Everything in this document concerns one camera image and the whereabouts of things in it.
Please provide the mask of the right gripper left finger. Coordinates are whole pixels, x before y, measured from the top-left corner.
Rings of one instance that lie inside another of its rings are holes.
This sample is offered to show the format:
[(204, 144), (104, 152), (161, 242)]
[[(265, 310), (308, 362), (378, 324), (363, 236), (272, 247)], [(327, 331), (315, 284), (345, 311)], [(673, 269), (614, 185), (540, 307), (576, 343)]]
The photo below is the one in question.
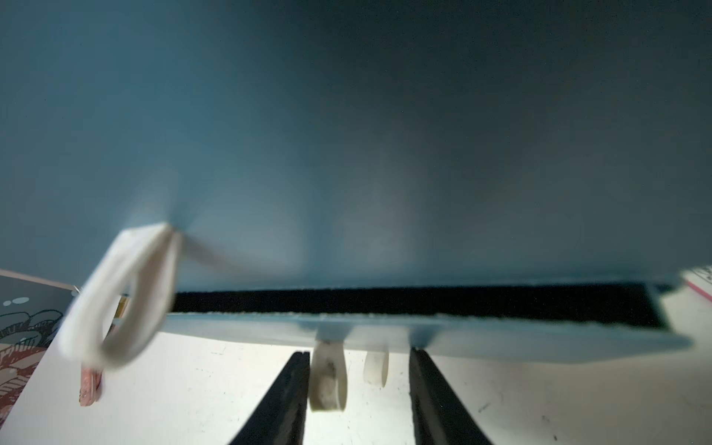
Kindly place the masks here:
[(311, 358), (294, 352), (231, 445), (303, 443)]

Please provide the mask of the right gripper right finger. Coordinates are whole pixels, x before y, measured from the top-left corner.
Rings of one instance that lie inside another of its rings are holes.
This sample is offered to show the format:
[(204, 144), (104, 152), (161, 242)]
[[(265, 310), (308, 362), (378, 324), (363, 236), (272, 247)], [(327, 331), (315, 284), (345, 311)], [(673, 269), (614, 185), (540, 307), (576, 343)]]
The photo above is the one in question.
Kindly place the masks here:
[(424, 350), (410, 351), (409, 382), (417, 445), (491, 445)]

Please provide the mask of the teal bottom drawer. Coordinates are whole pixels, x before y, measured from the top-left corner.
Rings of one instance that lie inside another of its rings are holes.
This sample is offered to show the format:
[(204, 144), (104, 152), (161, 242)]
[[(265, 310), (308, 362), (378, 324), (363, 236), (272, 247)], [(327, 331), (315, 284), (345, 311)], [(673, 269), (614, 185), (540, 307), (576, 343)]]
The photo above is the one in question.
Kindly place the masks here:
[(181, 292), (162, 331), (220, 341), (593, 363), (689, 349), (645, 282)]

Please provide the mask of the teal drawer cabinet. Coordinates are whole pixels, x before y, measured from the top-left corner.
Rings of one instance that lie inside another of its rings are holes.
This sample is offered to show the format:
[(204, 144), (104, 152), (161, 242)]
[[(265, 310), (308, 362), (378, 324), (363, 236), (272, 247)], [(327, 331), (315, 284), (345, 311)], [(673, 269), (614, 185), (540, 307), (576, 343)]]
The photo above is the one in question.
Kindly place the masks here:
[(2, 267), (157, 223), (183, 290), (707, 265), (711, 5), (3, 2)]

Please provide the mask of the chrysanthemum seed bag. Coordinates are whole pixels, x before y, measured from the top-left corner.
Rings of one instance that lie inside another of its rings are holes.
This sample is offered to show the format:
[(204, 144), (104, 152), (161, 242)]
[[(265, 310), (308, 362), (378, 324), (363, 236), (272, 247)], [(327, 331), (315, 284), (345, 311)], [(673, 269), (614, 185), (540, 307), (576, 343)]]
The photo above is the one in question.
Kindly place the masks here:
[(712, 301), (712, 270), (710, 265), (686, 270), (682, 273), (682, 277), (688, 287), (691, 287), (708, 301)]

